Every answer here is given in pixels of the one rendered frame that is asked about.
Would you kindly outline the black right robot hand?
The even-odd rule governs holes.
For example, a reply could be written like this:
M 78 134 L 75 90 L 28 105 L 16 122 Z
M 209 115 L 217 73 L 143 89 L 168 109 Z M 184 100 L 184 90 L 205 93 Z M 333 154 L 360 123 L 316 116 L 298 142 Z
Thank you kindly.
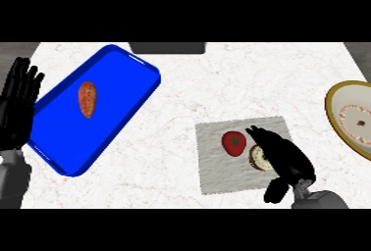
M 308 186 L 316 181 L 314 168 L 307 156 L 297 145 L 270 130 L 252 125 L 246 128 L 246 133 L 277 174 L 277 178 L 268 182 L 263 202 L 279 203 L 288 187 L 292 187 L 294 196 L 302 199 L 308 194 Z

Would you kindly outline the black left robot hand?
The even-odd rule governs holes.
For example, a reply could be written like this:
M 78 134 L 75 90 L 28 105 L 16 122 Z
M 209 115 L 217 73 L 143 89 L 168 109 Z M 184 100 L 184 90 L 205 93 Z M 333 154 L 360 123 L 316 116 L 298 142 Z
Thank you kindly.
M 42 78 L 30 60 L 17 57 L 0 94 L 0 151 L 20 149 L 29 141 Z

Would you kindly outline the grey placemat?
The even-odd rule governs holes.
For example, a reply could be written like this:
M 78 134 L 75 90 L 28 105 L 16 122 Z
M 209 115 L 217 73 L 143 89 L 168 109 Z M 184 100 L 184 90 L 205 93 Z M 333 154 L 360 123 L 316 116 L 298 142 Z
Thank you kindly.
M 202 194 L 227 193 L 246 189 L 265 188 L 276 178 L 273 170 L 257 170 L 249 162 L 249 151 L 255 142 L 246 134 L 246 127 L 261 127 L 289 139 L 282 117 L 233 120 L 195 126 L 199 188 Z M 231 157 L 221 144 L 223 134 L 234 138 L 240 155 Z

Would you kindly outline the white bowl with gold rim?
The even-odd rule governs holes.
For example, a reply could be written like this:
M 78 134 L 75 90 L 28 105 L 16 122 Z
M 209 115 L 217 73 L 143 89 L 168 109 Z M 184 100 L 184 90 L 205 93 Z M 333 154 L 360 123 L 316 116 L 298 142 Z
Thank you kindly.
M 347 80 L 335 84 L 325 97 L 325 110 L 339 139 L 371 161 L 371 83 Z

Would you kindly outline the red tomato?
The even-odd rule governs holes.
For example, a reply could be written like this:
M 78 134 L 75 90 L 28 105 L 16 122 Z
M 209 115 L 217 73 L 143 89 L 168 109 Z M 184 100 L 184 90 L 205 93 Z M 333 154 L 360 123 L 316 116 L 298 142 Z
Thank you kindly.
M 237 131 L 227 131 L 221 136 L 221 146 L 231 157 L 242 155 L 246 148 L 246 138 Z

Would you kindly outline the blue tray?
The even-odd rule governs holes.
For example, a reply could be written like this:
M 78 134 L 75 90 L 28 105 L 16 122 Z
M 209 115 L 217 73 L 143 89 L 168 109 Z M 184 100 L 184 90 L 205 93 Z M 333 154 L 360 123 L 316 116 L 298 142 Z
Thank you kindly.
M 38 99 L 29 146 L 60 175 L 90 169 L 159 82 L 158 68 L 107 45 Z

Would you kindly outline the dark grey appliance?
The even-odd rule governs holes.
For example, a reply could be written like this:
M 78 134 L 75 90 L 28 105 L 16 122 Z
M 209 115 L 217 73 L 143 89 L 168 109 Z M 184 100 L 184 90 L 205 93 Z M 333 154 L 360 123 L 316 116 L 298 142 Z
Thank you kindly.
M 130 42 L 134 54 L 202 54 L 203 42 Z

